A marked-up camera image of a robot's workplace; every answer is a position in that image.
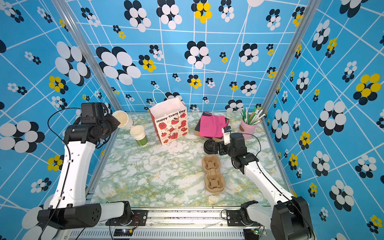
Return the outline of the black coffee cup lid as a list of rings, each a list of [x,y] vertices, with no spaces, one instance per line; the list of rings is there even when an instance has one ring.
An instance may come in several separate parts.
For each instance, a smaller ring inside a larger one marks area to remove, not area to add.
[[[204,143],[204,151],[207,155],[216,154],[216,142],[214,140],[207,140]]]

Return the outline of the red white gift bag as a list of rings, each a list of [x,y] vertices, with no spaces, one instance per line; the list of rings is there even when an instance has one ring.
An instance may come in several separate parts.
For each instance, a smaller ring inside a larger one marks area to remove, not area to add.
[[[157,137],[162,145],[169,144],[189,133],[187,107],[180,98],[158,102],[153,90],[155,105],[149,109]]]

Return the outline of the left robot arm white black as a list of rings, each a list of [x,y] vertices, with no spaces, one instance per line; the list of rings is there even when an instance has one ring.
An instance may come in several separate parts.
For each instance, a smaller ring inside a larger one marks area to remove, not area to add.
[[[65,154],[56,192],[37,220],[58,230],[90,228],[103,221],[129,223],[133,212],[128,201],[86,204],[86,182],[92,155],[101,140],[109,138],[120,122],[104,103],[83,103],[81,116],[63,139]]]

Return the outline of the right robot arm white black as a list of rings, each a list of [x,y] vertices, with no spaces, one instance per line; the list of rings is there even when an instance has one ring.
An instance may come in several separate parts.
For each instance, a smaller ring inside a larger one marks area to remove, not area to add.
[[[256,201],[242,204],[239,212],[243,225],[251,227],[257,223],[269,229],[276,240],[316,239],[307,201],[295,197],[273,179],[257,155],[248,151],[242,133],[226,133],[223,139],[205,143],[205,152],[229,156],[233,167],[257,186],[271,206],[265,208]]]

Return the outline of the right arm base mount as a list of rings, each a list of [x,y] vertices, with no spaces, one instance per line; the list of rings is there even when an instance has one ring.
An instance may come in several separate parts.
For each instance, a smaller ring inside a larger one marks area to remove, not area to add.
[[[223,210],[222,218],[227,221],[228,227],[252,227],[259,228],[258,222],[249,220],[243,210]]]

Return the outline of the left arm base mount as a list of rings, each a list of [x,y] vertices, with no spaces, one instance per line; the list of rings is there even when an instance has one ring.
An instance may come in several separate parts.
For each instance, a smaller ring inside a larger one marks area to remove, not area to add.
[[[128,217],[122,216],[106,221],[106,226],[114,227],[141,227],[145,226],[148,219],[147,210],[131,210],[131,214]]]

